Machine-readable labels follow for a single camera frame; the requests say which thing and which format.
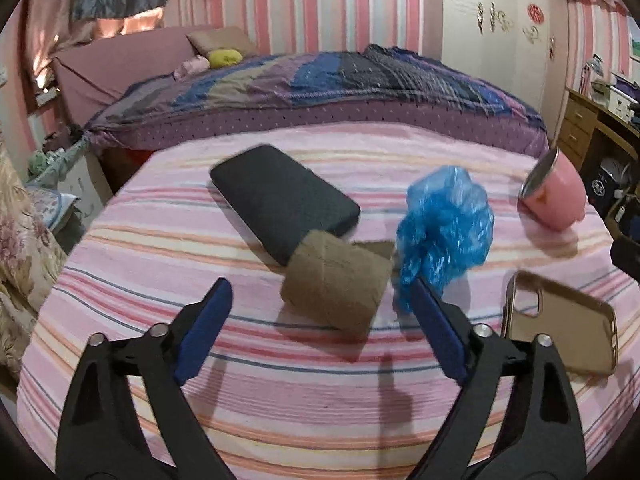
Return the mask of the pink striped bed sheet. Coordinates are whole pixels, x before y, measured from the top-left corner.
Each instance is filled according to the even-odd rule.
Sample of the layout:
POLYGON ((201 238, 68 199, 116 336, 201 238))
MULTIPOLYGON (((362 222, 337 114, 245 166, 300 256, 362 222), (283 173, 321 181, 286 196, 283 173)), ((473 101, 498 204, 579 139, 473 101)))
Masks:
POLYGON ((603 220, 588 210, 555 233, 531 217, 518 193, 532 156, 396 124, 344 124, 186 142, 153 155, 110 200, 68 257, 23 358, 17 425, 47 464, 88 338, 140 336, 218 278, 231 283, 233 307, 184 394, 239 478, 402 479, 434 439, 458 386, 416 319, 386 292, 370 332, 355 338, 316 307, 284 301, 285 270, 213 187, 210 168, 262 144, 359 205, 354 242, 394 240, 408 187, 443 166, 465 169, 487 192, 494 241, 446 301, 499 328, 510 279, 527 270, 615 311, 615 372, 572 380, 588 463, 602 460, 639 404, 639 286, 613 266, 603 220))

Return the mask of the floral curtain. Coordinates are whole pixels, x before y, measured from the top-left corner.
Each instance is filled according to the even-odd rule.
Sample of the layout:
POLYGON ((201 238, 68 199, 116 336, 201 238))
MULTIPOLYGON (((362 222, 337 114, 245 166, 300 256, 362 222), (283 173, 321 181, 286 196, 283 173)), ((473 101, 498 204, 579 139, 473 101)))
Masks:
POLYGON ((1 367, 20 377, 39 311, 66 261, 6 148, 0 166, 1 367))

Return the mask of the blue plastic bag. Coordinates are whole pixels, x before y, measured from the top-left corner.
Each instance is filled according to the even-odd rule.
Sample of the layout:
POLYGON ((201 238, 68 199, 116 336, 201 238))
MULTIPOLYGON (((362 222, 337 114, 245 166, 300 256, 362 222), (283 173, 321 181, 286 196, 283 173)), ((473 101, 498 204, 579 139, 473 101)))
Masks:
POLYGON ((441 294, 451 281, 484 264, 494 225, 487 192, 468 170, 442 166, 413 182, 396 231, 399 309, 413 311, 409 288, 419 278, 441 294))

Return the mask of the pink mug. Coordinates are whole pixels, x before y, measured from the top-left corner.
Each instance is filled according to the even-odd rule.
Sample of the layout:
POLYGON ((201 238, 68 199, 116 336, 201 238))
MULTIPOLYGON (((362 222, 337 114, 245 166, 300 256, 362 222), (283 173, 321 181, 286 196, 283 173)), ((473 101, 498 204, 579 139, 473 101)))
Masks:
POLYGON ((541 156, 518 199, 546 228, 563 232, 585 218, 587 195, 577 169, 559 148, 541 156))

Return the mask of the black box under desk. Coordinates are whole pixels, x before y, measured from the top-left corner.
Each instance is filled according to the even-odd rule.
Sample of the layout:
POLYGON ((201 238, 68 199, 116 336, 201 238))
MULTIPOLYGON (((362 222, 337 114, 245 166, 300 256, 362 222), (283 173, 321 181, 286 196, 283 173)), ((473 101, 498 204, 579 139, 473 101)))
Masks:
POLYGON ((634 162, 605 157, 587 171, 588 202, 604 218, 634 178, 634 162))

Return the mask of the black rectangular case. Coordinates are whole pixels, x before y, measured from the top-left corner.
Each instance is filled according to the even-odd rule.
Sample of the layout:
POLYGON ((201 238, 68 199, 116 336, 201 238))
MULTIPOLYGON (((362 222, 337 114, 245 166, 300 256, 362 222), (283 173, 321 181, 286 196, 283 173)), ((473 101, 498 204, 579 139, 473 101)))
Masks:
POLYGON ((358 223, 359 205, 272 145, 256 145, 209 171, 210 180, 281 266, 311 231, 340 237, 358 223))

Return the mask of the wooden desk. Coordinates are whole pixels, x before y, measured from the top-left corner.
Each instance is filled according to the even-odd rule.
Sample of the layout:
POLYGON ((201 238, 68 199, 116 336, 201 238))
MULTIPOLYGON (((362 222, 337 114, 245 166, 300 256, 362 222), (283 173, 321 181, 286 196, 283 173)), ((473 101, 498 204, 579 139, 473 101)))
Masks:
POLYGON ((567 100, 554 140, 585 178, 606 158, 634 166, 639 162, 639 133, 606 108, 574 90, 567 100))

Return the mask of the white box on desk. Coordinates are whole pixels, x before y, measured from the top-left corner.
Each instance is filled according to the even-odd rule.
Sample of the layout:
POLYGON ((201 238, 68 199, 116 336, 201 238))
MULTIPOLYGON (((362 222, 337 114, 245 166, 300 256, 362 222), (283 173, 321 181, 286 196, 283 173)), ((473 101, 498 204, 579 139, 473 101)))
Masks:
POLYGON ((634 107, 638 101, 632 96, 628 96, 625 92, 615 87, 610 88, 610 97, 608 98, 608 110, 620 118, 623 122, 629 124, 634 117, 634 107))

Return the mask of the pink sofa headboard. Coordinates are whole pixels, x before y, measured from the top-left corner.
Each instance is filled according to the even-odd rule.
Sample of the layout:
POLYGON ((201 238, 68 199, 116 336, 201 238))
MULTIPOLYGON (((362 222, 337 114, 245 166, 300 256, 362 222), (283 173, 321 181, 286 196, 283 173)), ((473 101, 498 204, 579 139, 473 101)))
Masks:
POLYGON ((67 117, 83 126, 139 81, 172 73, 195 51, 198 26, 166 27, 99 39, 55 53, 52 66, 67 117))

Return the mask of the pink plush toy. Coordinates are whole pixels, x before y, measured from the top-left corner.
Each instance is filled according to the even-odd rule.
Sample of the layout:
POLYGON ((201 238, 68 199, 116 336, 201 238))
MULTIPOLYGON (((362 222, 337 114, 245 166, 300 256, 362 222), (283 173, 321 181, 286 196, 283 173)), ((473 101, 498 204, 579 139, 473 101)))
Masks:
POLYGON ((210 69, 210 64, 208 58, 204 58, 204 56, 197 55, 194 58, 189 58, 188 60, 182 62, 172 73, 175 81, 182 81, 186 78, 195 76, 197 74, 201 74, 206 72, 206 70, 210 69))

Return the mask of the yellow plush toy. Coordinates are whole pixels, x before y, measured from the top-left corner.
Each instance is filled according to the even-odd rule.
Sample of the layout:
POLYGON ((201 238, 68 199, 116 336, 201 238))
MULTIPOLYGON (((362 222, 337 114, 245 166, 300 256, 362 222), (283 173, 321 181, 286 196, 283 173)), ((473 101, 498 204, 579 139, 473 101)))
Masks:
POLYGON ((235 66, 243 61, 242 53, 235 49, 211 50, 207 53, 206 58, 212 70, 235 66))

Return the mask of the purple quilted bed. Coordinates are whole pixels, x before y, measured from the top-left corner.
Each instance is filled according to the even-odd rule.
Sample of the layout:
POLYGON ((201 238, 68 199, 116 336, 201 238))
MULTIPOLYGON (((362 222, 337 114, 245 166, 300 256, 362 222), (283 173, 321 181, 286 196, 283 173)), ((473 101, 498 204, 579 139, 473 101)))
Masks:
POLYGON ((538 156, 539 113, 487 81, 398 47, 268 55, 137 82, 85 126, 94 146, 156 151, 186 140, 334 122, 398 122, 538 156))

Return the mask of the brown pillow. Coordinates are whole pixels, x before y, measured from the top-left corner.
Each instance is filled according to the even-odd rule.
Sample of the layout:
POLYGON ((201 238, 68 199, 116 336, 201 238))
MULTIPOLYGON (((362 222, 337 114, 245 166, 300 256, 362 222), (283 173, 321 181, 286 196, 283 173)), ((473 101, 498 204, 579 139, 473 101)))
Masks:
POLYGON ((189 39, 195 51, 203 56, 220 49, 238 51, 243 58, 254 58, 259 54, 246 32, 237 27, 194 30, 189 32, 186 38, 189 39))

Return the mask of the white wardrobe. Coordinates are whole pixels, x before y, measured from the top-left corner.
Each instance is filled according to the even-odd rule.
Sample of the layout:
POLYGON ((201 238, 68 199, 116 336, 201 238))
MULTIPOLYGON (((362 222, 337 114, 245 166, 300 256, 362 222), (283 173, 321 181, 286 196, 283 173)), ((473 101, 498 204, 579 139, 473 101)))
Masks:
POLYGON ((442 0, 442 62, 533 107, 549 134, 567 70, 565 0, 442 0))

